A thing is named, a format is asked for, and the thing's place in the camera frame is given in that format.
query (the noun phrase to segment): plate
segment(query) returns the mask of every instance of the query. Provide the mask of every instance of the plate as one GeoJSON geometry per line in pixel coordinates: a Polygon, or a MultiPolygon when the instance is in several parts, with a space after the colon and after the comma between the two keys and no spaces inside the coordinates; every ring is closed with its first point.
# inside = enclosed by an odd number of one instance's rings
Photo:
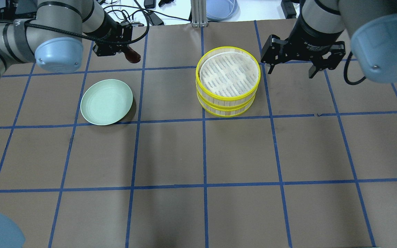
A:
{"type": "Polygon", "coordinates": [[[115,79],[102,80],[91,86],[82,96],[81,113],[90,123],[104,126],[122,119],[130,111],[133,92],[115,79]]]}

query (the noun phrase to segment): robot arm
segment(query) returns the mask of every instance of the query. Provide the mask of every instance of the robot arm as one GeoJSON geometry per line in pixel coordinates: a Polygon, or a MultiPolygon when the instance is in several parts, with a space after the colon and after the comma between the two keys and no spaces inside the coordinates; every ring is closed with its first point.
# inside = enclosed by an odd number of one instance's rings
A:
{"type": "MultiPolygon", "coordinates": [[[[13,64],[36,62],[51,72],[74,72],[81,66],[81,38],[28,27],[45,25],[72,33],[85,33],[104,41],[130,41],[132,26],[115,22],[95,0],[38,0],[37,18],[17,19],[13,24],[0,21],[0,77],[13,64]]],[[[96,43],[98,56],[124,52],[131,63],[140,55],[127,44],[96,43]]]]}
{"type": "Polygon", "coordinates": [[[311,61],[309,77],[335,69],[345,55],[347,29],[352,52],[364,75],[379,83],[397,82],[397,1],[301,0],[301,14],[289,38],[269,36],[261,61],[271,65],[290,60],[311,61]]]}

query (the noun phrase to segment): yellow and white round basket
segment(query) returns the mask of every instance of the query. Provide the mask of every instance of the yellow and white round basket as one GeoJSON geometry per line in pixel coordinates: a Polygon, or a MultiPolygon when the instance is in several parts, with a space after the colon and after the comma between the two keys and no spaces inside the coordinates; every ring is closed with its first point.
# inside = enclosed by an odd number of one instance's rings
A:
{"type": "Polygon", "coordinates": [[[218,47],[200,59],[195,77],[202,107],[219,117],[233,117],[246,112],[254,102],[260,66],[243,49],[218,47]]]}

